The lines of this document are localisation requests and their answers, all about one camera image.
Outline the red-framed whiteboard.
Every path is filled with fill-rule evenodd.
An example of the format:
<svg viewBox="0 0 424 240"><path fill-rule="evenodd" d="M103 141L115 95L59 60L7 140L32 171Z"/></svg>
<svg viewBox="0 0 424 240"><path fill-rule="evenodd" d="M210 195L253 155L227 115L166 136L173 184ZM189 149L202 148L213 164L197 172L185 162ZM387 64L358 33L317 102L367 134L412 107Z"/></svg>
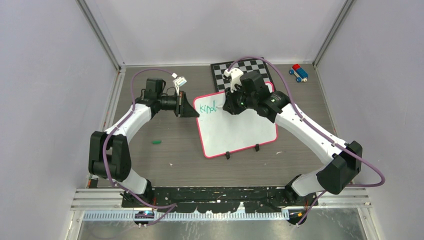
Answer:
<svg viewBox="0 0 424 240"><path fill-rule="evenodd" d="M223 110L224 103L224 92L198 96L193 100L194 109L199 113L196 123L206 158L224 156L278 139L276 124L252 109L231 115Z"/></svg>

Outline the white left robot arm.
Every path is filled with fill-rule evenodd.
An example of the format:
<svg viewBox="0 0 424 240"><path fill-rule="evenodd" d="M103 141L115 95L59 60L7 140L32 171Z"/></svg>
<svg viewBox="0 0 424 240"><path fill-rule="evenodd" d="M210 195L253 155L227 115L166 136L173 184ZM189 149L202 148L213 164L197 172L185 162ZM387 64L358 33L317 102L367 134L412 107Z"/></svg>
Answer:
<svg viewBox="0 0 424 240"><path fill-rule="evenodd" d="M151 183L132 168L129 143L143 125L159 111L172 111L178 118L198 118L200 115L180 90L187 80L174 76L171 95L165 93L166 82L161 78L148 78L140 97L134 100L127 113L106 131L95 131L90 137L88 171L90 174L111 179L113 185L122 186L134 193L141 207L153 202Z"/></svg>

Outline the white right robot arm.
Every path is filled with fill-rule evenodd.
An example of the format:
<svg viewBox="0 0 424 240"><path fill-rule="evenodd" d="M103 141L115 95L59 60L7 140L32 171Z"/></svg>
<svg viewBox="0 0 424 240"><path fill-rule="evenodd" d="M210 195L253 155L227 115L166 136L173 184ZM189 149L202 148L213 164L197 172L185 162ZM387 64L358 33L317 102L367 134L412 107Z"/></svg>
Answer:
<svg viewBox="0 0 424 240"><path fill-rule="evenodd" d="M346 143L332 136L301 113L285 93L271 91L257 71L243 73L233 68L225 70L223 75L230 81L224 91L224 111L239 115L245 110L254 110L260 117L293 134L321 160L323 167L297 175L284 187L288 203L299 205L308 194L321 191L338 195L358 175L361 162L349 152L360 156L363 148L359 143Z"/></svg>

